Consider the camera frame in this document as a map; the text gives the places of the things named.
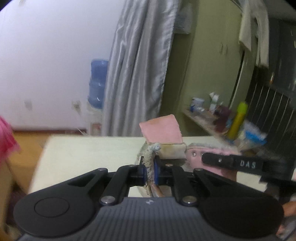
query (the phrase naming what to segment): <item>wall outlet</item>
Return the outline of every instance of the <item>wall outlet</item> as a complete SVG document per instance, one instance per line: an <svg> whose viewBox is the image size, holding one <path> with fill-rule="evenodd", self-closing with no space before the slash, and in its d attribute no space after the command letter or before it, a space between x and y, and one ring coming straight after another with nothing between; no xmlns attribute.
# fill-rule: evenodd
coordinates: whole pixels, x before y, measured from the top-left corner
<svg viewBox="0 0 296 241"><path fill-rule="evenodd" d="M29 111L31 111L33 109L33 105L32 105L32 101L31 100L25 100L24 101L25 104L25 108Z"/></svg>
<svg viewBox="0 0 296 241"><path fill-rule="evenodd" d="M72 108L79 114L81 113L80 105L81 105L80 100L72 101Z"/></svg>

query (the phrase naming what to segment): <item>silver bolt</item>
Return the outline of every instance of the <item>silver bolt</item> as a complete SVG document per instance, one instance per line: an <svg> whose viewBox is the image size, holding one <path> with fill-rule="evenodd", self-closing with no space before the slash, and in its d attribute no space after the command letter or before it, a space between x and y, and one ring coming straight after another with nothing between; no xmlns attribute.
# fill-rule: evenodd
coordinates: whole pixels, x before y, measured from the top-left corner
<svg viewBox="0 0 296 241"><path fill-rule="evenodd" d="M101 202L105 204L112 204L115 201L115 197L113 196L104 196L101 198Z"/></svg>
<svg viewBox="0 0 296 241"><path fill-rule="evenodd" d="M182 201L187 204L193 204L197 202L197 198L194 196L185 196L182 198Z"/></svg>

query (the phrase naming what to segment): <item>yellow bottle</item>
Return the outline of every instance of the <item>yellow bottle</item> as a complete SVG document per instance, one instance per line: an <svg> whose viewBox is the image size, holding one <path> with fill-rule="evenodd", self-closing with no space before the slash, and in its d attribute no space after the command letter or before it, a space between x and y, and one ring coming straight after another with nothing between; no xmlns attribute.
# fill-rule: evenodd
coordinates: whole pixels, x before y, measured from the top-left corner
<svg viewBox="0 0 296 241"><path fill-rule="evenodd" d="M237 114L235 118L232 121L232 124L230 126L230 129L228 130L226 136L230 140L235 140L237 138L237 133L239 132L239 129L244 122L244 117L247 113L248 105L246 102L240 102L238 108L237 108Z"/></svg>

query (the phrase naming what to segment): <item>gray ribbed panel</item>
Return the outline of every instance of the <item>gray ribbed panel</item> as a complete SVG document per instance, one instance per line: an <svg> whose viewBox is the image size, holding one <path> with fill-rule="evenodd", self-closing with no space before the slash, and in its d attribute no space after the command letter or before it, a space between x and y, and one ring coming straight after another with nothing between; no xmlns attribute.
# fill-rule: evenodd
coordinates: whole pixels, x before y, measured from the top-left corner
<svg viewBox="0 0 296 241"><path fill-rule="evenodd" d="M124 198L103 207L95 219L76 234L43 239L24 235L19 241L247 241L224 235L201 217L194 207L184 207L173 197ZM276 241L269 236L252 241Z"/></svg>

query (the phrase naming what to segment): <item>satin curtain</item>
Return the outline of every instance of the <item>satin curtain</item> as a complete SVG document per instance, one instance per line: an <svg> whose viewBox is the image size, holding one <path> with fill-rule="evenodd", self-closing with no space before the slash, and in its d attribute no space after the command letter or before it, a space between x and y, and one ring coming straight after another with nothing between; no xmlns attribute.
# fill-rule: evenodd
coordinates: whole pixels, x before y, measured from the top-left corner
<svg viewBox="0 0 296 241"><path fill-rule="evenodd" d="M158 116L178 0L126 0L115 32L102 134L141 136Z"/></svg>

